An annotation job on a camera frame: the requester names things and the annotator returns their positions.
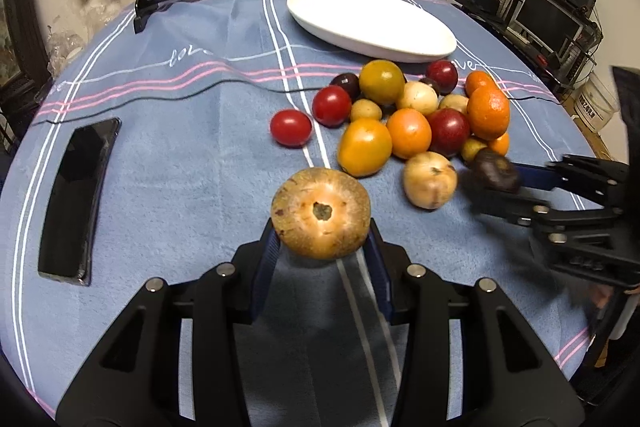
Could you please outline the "small olive yellow fruit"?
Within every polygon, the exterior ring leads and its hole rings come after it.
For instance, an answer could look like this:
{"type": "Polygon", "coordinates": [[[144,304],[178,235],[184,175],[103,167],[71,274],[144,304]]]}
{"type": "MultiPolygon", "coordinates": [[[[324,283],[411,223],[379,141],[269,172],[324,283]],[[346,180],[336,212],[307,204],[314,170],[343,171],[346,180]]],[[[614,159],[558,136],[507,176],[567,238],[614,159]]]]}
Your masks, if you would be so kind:
{"type": "Polygon", "coordinates": [[[470,165],[476,154],[486,147],[488,147],[488,144],[486,142],[476,139],[474,138],[474,136],[471,136],[471,138],[467,139],[463,143],[462,149],[460,150],[460,156],[466,165],[470,165]]]}

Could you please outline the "white oval plate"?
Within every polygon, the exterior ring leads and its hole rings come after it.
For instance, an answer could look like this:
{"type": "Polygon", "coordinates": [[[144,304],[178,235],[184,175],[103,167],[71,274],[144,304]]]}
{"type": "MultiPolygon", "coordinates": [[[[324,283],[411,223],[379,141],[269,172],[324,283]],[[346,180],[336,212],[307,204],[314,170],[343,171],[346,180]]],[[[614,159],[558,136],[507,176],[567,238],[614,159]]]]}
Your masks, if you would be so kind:
{"type": "Polygon", "coordinates": [[[448,26],[404,0],[286,0],[286,7],[311,35],[373,58],[423,64],[457,49],[448,26]]]}

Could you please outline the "pale beige round fruit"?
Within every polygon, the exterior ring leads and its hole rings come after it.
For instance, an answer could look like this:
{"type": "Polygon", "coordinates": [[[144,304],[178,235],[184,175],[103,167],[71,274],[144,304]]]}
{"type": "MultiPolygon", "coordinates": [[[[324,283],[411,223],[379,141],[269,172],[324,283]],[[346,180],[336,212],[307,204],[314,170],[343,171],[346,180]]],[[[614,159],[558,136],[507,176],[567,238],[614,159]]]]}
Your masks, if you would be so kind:
{"type": "Polygon", "coordinates": [[[398,109],[412,108],[423,116],[428,116],[438,109],[439,97],[434,88],[428,84],[421,81],[408,81],[395,105],[398,109]]]}

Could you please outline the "small orange mandarin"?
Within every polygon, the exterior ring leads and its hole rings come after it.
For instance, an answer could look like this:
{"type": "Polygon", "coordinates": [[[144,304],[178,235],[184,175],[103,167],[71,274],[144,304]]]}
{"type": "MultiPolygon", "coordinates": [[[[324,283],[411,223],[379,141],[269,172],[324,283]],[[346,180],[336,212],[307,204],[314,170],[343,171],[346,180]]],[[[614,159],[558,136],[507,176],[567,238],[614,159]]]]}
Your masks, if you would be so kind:
{"type": "Polygon", "coordinates": [[[490,88],[496,89],[497,85],[491,75],[482,70],[473,70],[465,77],[464,90],[467,96],[471,96],[477,89],[490,88]]]}

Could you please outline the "dark red plum back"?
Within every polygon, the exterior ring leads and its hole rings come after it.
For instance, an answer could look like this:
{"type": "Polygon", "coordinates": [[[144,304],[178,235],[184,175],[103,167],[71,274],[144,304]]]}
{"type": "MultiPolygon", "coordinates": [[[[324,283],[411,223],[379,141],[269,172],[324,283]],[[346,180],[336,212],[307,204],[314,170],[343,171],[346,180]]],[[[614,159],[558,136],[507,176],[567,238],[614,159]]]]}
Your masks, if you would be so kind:
{"type": "Polygon", "coordinates": [[[436,84],[441,95],[454,91],[459,80],[457,67],[448,60],[431,62],[427,65],[425,75],[436,84]]]}

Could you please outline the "orange persimmon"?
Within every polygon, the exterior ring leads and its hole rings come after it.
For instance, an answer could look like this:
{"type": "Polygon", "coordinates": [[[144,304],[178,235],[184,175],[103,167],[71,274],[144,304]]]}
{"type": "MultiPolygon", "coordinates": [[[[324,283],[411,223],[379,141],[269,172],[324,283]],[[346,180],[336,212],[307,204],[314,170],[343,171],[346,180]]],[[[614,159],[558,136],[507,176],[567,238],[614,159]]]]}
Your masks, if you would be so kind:
{"type": "Polygon", "coordinates": [[[393,154],[403,160],[426,152],[432,143],[432,129],[425,116],[413,108],[397,109],[386,127],[393,143],[393,154]]]}

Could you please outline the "dark purple passion fruit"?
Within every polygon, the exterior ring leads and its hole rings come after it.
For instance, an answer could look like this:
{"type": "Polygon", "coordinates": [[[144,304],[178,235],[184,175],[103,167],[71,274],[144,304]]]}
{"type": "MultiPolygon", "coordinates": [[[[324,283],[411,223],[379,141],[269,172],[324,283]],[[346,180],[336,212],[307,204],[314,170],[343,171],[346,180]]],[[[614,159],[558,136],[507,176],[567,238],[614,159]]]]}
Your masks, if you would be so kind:
{"type": "Polygon", "coordinates": [[[512,162],[489,147],[476,153],[471,161],[471,171],[478,183],[491,190],[516,193],[522,184],[518,169],[512,162]]]}

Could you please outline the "dark purple plum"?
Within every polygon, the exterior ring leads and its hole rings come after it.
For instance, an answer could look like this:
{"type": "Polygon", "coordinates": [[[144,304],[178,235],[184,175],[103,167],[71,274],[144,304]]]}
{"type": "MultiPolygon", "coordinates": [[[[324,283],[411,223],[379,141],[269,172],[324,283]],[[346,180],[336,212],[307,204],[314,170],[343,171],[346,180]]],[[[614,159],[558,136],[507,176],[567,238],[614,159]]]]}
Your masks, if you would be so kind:
{"type": "Polygon", "coordinates": [[[336,75],[331,80],[330,85],[342,88],[353,102],[360,98],[359,78],[352,72],[342,72],[336,75]]]}

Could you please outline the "beige brown sapodilla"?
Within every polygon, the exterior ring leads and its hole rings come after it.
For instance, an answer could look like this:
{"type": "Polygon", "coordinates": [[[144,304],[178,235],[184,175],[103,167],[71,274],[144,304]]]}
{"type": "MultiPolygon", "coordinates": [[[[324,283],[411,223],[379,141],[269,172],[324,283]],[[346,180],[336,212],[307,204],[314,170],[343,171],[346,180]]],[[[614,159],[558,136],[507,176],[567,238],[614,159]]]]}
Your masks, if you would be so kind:
{"type": "Polygon", "coordinates": [[[411,157],[402,172],[402,186],[409,202],[425,210],[436,210],[449,202],[457,185],[454,166],[434,152],[411,157]]]}

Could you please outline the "small yellow potato fruit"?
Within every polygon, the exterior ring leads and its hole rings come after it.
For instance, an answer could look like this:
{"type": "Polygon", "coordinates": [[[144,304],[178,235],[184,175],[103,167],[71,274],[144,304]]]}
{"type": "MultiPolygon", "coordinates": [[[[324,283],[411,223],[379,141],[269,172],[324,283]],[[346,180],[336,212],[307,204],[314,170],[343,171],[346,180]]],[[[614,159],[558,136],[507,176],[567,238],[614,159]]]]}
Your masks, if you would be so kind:
{"type": "Polygon", "coordinates": [[[360,100],[352,103],[349,120],[356,121],[359,119],[373,119],[380,121],[382,116],[382,108],[378,106],[378,104],[367,100],[366,98],[360,98],[360,100]]]}

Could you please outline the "dark red plum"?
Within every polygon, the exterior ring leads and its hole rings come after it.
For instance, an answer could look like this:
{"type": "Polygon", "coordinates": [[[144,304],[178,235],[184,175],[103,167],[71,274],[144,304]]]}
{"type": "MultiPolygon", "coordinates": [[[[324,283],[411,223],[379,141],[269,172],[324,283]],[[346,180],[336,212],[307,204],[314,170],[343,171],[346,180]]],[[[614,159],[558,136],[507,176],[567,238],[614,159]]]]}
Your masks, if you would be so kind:
{"type": "Polygon", "coordinates": [[[448,60],[431,62],[427,65],[425,75],[436,84],[441,95],[454,91],[459,80],[457,67],[448,60]]]}
{"type": "Polygon", "coordinates": [[[427,121],[432,130],[430,150],[442,156],[457,155],[471,135],[468,118],[453,108],[437,109],[427,121]]]}

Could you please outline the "small red tomato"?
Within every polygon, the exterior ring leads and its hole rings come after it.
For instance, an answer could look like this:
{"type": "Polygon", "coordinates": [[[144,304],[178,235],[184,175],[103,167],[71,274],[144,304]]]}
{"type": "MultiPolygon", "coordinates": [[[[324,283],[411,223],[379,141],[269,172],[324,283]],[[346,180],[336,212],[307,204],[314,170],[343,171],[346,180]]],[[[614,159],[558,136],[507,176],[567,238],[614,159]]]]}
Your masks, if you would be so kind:
{"type": "Polygon", "coordinates": [[[282,146],[302,147],[311,137],[311,120],[297,109],[283,109],[272,116],[270,133],[273,140],[282,146]]]}

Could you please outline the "large brown sapodilla fruit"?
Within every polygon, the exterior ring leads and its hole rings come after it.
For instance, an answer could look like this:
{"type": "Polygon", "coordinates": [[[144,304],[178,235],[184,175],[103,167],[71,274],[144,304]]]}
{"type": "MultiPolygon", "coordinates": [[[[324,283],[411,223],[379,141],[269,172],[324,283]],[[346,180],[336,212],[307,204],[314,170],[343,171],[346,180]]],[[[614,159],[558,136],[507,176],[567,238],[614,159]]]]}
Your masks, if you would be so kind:
{"type": "Polygon", "coordinates": [[[370,197],[358,180],[344,172],[307,168],[278,188],[270,218],[280,241],[294,254],[334,260],[364,244],[371,223],[370,197]]]}

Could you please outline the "yellow green tomato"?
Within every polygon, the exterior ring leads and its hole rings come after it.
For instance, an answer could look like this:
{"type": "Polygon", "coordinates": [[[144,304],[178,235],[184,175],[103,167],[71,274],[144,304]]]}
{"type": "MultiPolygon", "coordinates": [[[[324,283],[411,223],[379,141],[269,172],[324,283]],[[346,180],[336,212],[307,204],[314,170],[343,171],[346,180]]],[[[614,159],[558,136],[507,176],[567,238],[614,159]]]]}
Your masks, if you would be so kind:
{"type": "Polygon", "coordinates": [[[404,93],[405,76],[391,61],[374,60],[362,66],[359,74],[361,94],[378,105],[393,105],[404,93]]]}

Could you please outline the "large orange mandarin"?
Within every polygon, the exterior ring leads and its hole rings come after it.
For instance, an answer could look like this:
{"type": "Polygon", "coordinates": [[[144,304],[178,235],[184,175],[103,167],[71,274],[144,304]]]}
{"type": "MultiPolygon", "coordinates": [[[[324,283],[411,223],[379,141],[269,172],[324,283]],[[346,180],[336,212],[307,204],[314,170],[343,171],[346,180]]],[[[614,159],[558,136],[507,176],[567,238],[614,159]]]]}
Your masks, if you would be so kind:
{"type": "Polygon", "coordinates": [[[468,118],[475,135],[492,141],[504,135],[510,124],[510,101],[496,87],[480,87],[469,97],[468,118]]]}

